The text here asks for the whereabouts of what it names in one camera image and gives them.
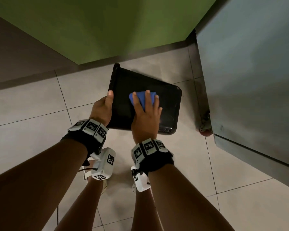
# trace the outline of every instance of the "hand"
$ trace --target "hand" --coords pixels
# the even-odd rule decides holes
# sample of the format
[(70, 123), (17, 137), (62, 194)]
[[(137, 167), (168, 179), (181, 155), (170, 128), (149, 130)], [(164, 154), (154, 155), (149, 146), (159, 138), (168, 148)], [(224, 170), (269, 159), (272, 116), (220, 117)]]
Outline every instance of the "hand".
[(136, 92), (133, 92), (133, 102), (135, 109), (135, 117), (131, 124), (131, 132), (135, 143), (140, 143), (149, 138), (156, 139), (158, 135), (158, 126), (160, 124), (160, 117), (162, 108), (158, 108), (160, 104), (159, 97), (154, 97), (154, 104), (152, 105), (150, 91), (145, 92), (145, 111), (142, 109)]
[(96, 101), (92, 107), (90, 118), (96, 120), (107, 126), (111, 119), (112, 114), (112, 102), (113, 102), (113, 91), (109, 90), (107, 96)]

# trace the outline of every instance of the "leg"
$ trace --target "leg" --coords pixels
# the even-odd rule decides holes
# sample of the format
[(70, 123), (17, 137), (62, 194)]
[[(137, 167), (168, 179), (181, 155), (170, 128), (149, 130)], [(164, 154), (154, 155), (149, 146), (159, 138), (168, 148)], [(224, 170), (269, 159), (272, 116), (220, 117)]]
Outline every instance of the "leg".
[(103, 181), (93, 179), (91, 176), (88, 177), (88, 184), (62, 218), (55, 231), (92, 231), (102, 190)]
[(154, 205), (151, 190), (139, 192), (136, 190), (136, 204), (132, 231), (162, 231), (161, 223), (158, 219), (158, 213)]

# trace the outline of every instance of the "tile floor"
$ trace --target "tile floor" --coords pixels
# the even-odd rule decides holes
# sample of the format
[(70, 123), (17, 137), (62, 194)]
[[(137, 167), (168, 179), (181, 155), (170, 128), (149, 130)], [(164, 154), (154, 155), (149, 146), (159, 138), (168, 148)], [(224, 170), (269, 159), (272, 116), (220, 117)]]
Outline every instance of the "tile floor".
[[(289, 188), (217, 148), (212, 136), (197, 132), (200, 115), (208, 109), (197, 46), (170, 45), (152, 52), (121, 60), (121, 66), (182, 89), (177, 132), (158, 137), (175, 154), (176, 166), (236, 230), (289, 230)], [(92, 104), (106, 95), (112, 72), (112, 64), (93, 64), (0, 84), (0, 174), (55, 144), (71, 124), (88, 117)], [(131, 132), (108, 132), (105, 147), (112, 147), (117, 159), (94, 231), (131, 229), (133, 146)], [(85, 185), (78, 173), (58, 206), (58, 217), (56, 210), (44, 231), (56, 227)]]

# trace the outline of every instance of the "white plastic device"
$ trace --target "white plastic device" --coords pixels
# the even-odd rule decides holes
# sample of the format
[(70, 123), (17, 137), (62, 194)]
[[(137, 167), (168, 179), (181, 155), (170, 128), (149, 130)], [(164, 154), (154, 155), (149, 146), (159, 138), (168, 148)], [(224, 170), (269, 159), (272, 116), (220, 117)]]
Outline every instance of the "white plastic device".
[(84, 174), (84, 179), (93, 177), (96, 180), (105, 180), (110, 178), (113, 172), (113, 164), (115, 162), (116, 152), (111, 148), (107, 147), (102, 149), (100, 155), (91, 154), (88, 160), (94, 159), (94, 165), (92, 169)]
[(138, 173), (135, 176), (133, 176), (133, 178), (134, 178), (136, 188), (139, 192), (143, 192), (151, 188), (149, 178), (147, 177), (145, 173), (143, 173), (142, 175)]

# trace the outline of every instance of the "forearm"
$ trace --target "forearm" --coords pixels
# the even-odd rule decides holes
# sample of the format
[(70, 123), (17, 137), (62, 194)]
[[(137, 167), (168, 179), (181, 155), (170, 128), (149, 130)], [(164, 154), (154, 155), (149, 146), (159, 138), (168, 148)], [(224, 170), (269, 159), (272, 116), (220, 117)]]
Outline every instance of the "forearm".
[(63, 140), (1, 174), (0, 230), (41, 230), (86, 156), (84, 145)]
[(149, 172), (149, 179), (165, 230), (233, 230), (174, 165)]

